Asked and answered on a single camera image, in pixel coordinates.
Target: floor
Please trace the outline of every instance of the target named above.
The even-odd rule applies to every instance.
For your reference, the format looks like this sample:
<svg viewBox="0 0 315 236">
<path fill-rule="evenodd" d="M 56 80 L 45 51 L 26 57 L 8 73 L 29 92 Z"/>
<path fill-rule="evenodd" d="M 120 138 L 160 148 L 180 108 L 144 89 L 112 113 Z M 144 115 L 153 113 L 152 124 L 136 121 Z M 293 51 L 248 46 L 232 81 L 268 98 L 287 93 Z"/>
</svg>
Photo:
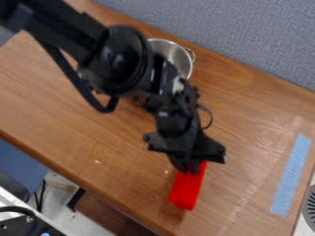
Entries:
<svg viewBox="0 0 315 236">
<path fill-rule="evenodd" d="M 48 185 L 44 195 L 42 215 L 48 217 L 60 228 L 76 236 L 112 236 L 97 223 L 89 220 L 78 212 L 73 213 L 66 207 L 73 191 L 64 190 Z M 28 203 L 36 207 L 34 198 Z"/>
<path fill-rule="evenodd" d="M 315 184 L 315 175 L 312 177 L 311 185 Z M 293 236 L 313 236 L 315 232 L 311 230 L 307 222 L 304 220 L 303 214 L 300 215 L 300 219 L 296 226 L 296 231 Z"/>
</svg>

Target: silver pot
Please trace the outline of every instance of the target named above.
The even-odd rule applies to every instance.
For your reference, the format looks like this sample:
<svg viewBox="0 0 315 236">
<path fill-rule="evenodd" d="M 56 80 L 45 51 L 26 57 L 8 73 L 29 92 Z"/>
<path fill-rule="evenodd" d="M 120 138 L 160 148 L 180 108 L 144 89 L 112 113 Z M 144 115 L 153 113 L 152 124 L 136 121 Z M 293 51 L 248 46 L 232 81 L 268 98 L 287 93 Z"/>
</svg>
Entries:
<svg viewBox="0 0 315 236">
<path fill-rule="evenodd" d="M 196 60 L 193 51 L 164 39 L 149 39 L 149 45 L 153 53 L 160 54 L 177 68 L 180 77 L 189 79 Z"/>
</svg>

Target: wooden table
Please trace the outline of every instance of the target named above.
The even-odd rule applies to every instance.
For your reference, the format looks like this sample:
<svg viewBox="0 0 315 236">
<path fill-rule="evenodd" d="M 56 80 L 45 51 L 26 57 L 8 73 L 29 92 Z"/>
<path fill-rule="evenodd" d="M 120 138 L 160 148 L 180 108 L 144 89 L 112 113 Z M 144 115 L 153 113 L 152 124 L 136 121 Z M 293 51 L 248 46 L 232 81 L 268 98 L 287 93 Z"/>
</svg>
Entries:
<svg viewBox="0 0 315 236">
<path fill-rule="evenodd" d="M 167 201 L 176 172 L 141 141 L 152 118 L 125 100 L 115 114 L 96 113 L 25 33 L 0 49 L 1 137 L 161 235 L 289 235 L 315 146 L 289 215 L 271 204 L 296 135 L 315 140 L 315 93 L 105 7 L 69 2 L 103 23 L 128 22 L 193 49 L 192 83 L 215 114 L 207 133 L 228 147 L 228 163 L 209 164 L 196 209 L 177 209 Z"/>
</svg>

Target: painter's tape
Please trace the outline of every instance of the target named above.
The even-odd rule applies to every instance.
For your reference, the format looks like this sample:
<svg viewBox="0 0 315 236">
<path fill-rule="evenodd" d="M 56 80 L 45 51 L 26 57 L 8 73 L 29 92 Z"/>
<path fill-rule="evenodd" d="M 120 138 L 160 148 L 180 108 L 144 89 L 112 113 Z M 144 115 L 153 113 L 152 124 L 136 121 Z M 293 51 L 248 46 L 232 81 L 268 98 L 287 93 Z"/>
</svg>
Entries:
<svg viewBox="0 0 315 236">
<path fill-rule="evenodd" d="M 291 151 L 287 167 L 283 172 L 280 183 L 275 192 L 275 199 L 271 206 L 271 212 L 287 217 L 291 201 L 295 195 L 300 175 L 307 162 L 307 156 L 311 147 L 311 140 L 299 134 Z"/>
</svg>

